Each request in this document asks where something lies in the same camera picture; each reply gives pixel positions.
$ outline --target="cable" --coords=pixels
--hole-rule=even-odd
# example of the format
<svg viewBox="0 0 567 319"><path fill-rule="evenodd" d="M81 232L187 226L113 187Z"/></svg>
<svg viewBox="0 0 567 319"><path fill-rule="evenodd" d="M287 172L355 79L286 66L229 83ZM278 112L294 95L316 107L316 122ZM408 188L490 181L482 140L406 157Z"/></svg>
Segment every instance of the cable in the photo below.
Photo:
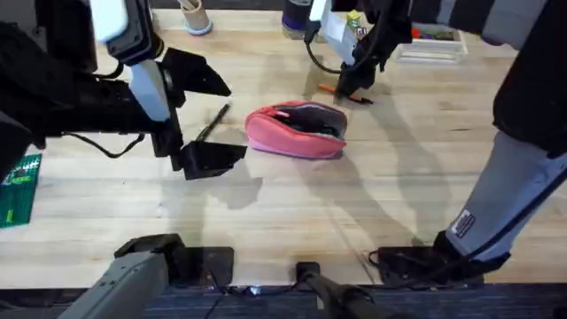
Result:
<svg viewBox="0 0 567 319"><path fill-rule="evenodd" d="M288 293L288 292L293 292L293 291L297 290L298 285L301 284L304 281L305 280L303 280L303 281L299 280L299 281L295 282L295 284L292 284L291 286L289 286L287 288L283 288L279 292L264 292L264 293L261 293L260 296L275 297L275 296L281 296L281 295Z"/></svg>
<svg viewBox="0 0 567 319"><path fill-rule="evenodd" d="M368 262L369 262L370 265L374 266L375 268L378 268L379 270L382 270L382 266L380 265L380 263L379 263L379 262L375 262L375 261L372 260L372 257L375 256L375 255L378 255L378 250L377 250L377 249L369 253L369 255L368 255Z"/></svg>
<svg viewBox="0 0 567 319"><path fill-rule="evenodd" d="M116 66L116 68L114 69L114 71L112 71L109 74L93 74L92 76L94 76L95 78L99 79L99 80L111 80L111 79L116 79L117 77L119 77L122 72L124 72L124 64L122 64L121 62L118 62L118 65Z"/></svg>
<svg viewBox="0 0 567 319"><path fill-rule="evenodd" d="M221 303L222 298L224 297L224 295L221 295L221 297L217 298L214 301L213 306L209 309L209 311L206 312L206 315L203 317L203 319L208 319L209 316L211 316L211 314L213 313L214 309Z"/></svg>
<svg viewBox="0 0 567 319"><path fill-rule="evenodd" d="M439 268L437 270L432 271L431 273L422 276L421 278L416 278L413 280L409 280L405 283L396 284L393 286L387 285L379 285L371 287L372 290L398 290L403 288L411 288L416 284L426 283L437 276L443 275L444 273L462 266L463 264L469 262L470 260L474 259L475 257L479 256L481 253L487 251L488 249L492 248L496 245L501 239L506 237L510 231L512 231L517 225L524 221L524 219L528 218L532 211L536 209L539 205L541 205L555 190L561 186L561 184L567 179L567 169L565 169L555 180L553 180L538 196L536 196L532 201L530 201L516 217L514 217L504 228L502 228L496 235L494 235L490 240L486 243L481 245L479 248L474 250L473 252L461 257L460 260L454 261L446 266Z"/></svg>
<svg viewBox="0 0 567 319"><path fill-rule="evenodd" d="M378 40L380 39L380 31L384 28L384 24L385 24L384 21L387 19L388 15L390 13L391 6L392 6L392 2L387 3L387 6L380 13L380 20L374 26L374 27L377 27L376 35L374 36L374 39L372 39L372 42L370 43L369 49L366 51L366 53L364 53L364 56L361 58L361 60L358 61L357 63L355 63L353 66L349 66L349 67L346 67L346 68L341 69L341 70L334 70L334 69L331 69L331 68L324 66L315 57L315 55L311 51L311 42L313 41L315 34L321 28L321 22L318 22L318 21L316 21L316 22L315 21L308 21L308 23L307 23L305 37L303 39L303 41L306 45L306 48L307 48L307 54L309 55L309 57L311 58L313 63L315 63L316 66L318 66L320 69L322 69L323 71L325 71L327 73L342 74L342 73L351 73L351 72L356 71L360 66L365 64L367 62L367 60L374 54L374 49L376 48L376 46L378 44Z"/></svg>
<svg viewBox="0 0 567 319"><path fill-rule="evenodd" d="M111 159L118 159L120 156L126 154L127 152L129 152L132 148L134 148L134 146L136 146L138 143L142 142L145 139L145 135L144 134L139 134L138 138L135 139L134 141L132 141L130 144L128 144L128 146L126 146L126 148L124 149L124 151L120 152L120 153L112 153L107 151L104 147L100 146L97 142L91 140L88 137L85 136L80 136L78 134L75 133L69 133L69 132L63 132L63 134L61 134L61 136L72 136L74 138L80 139L81 141L83 141L86 144L89 144L91 146L94 146L95 148L97 148L99 151L101 151L104 155L108 156Z"/></svg>

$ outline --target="wooden table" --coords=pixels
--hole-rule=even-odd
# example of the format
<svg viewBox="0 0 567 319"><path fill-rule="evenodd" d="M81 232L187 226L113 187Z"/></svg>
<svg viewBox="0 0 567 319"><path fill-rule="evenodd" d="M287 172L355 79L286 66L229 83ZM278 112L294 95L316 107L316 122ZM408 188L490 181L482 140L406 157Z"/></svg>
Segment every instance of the wooden table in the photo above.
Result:
<svg viewBox="0 0 567 319"><path fill-rule="evenodd" d="M493 96L515 52L467 36L459 66L391 61L366 97L373 106L333 103L333 84L310 62L303 42L286 39L280 12L209 12L215 30L192 37L178 11L160 12L167 45L206 56L234 94L187 95L185 140L227 101L233 107L211 139L245 144L244 118L289 99L334 105L349 120L339 160L290 159L249 150L224 176L186 182L146 141L107 159L73 138L49 141L29 225L0 230L0 288L87 287L132 237L166 232L186 245L236 250L234 284L288 284L296 261L318 261L324 275L379 283L366 253L377 246L427 245L458 214L485 164L495 133ZM324 63L338 66L315 44ZM115 61L99 48L101 73ZM133 136L93 135L119 150ZM517 240L494 283L567 279L567 191L559 190Z"/></svg>

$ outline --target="pink pouch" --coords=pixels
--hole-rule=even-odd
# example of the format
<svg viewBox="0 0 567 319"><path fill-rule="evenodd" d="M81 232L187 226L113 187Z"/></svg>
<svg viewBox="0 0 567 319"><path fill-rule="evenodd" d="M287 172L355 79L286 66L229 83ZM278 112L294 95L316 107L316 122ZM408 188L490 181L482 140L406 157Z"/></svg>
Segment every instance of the pink pouch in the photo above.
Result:
<svg viewBox="0 0 567 319"><path fill-rule="evenodd" d="M248 115L245 126L249 145L260 151L326 159L346 146L345 114L311 101L262 107Z"/></svg>

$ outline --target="gray robot arm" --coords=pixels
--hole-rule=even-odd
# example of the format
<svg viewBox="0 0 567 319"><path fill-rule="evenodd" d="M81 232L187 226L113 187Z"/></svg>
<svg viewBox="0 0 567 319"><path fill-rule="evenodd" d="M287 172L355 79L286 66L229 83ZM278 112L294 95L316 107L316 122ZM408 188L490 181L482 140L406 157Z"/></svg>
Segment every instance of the gray robot arm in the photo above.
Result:
<svg viewBox="0 0 567 319"><path fill-rule="evenodd" d="M168 286L163 253L129 253L114 260L105 274L59 319L137 318L149 300Z"/></svg>

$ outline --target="white sticker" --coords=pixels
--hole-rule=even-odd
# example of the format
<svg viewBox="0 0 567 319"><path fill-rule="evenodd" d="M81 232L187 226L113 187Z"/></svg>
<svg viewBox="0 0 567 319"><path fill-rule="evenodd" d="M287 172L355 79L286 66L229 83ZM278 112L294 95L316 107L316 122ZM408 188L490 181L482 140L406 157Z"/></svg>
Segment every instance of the white sticker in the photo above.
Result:
<svg viewBox="0 0 567 319"><path fill-rule="evenodd" d="M461 215L454 221L451 231L458 237L463 238L475 223L475 216L467 209L463 209Z"/></svg>

